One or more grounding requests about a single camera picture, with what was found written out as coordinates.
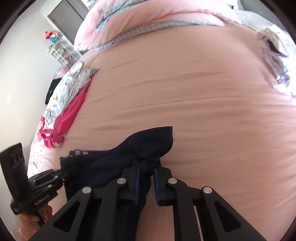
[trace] triangular cutout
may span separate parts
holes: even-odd
[[[70,232],[80,202],[75,202],[55,223],[54,227],[65,232]]]
[[[221,203],[215,202],[214,205],[221,220],[223,229],[226,233],[229,233],[241,227],[239,221],[236,220],[235,217],[232,216],[232,214],[221,205]]]

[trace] screw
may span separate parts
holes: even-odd
[[[90,187],[85,187],[82,189],[82,192],[87,194],[87,193],[90,193],[91,192],[91,188]]]
[[[175,178],[169,178],[169,180],[168,180],[168,183],[170,183],[170,184],[176,184],[177,183],[177,179],[175,179]]]
[[[125,184],[126,183],[126,179],[125,178],[119,178],[119,179],[117,179],[117,183],[118,184]]]
[[[210,193],[212,193],[212,188],[210,188],[210,187],[205,187],[204,189],[203,189],[203,191],[204,191],[204,193],[207,193],[207,194],[210,194]]]

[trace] gingham fabric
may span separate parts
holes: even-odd
[[[212,25],[201,21],[194,20],[175,20],[175,21],[163,21],[159,23],[152,23],[150,25],[142,25],[131,28],[119,35],[117,35],[114,39],[107,42],[106,44],[100,45],[95,48],[95,50],[104,49],[114,43],[117,43],[121,40],[128,39],[137,35],[146,34],[154,31],[158,31],[161,29],[172,28],[177,26],[187,26],[187,25]]]
[[[115,15],[146,1],[149,0],[119,0],[115,2],[112,6],[102,12],[96,31],[101,31]]]

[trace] magenta garment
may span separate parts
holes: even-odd
[[[45,118],[42,116],[40,121],[42,127],[38,132],[38,140],[44,140],[44,145],[47,148],[55,148],[61,146],[66,132],[70,129],[77,112],[85,100],[86,90],[89,87],[91,80],[83,89],[74,97],[74,99],[64,108],[62,113],[55,119],[53,129],[43,129]]]

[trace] mattress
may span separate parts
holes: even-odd
[[[276,92],[262,42],[239,25],[182,26],[123,40],[81,59],[94,75],[63,146],[37,135],[28,175],[60,168],[70,150],[107,150],[148,128],[173,126],[161,161],[189,186],[211,186],[268,241],[279,241],[296,215],[295,106]],[[50,202],[66,203],[65,190]],[[137,240],[174,240],[171,207],[154,188]]]

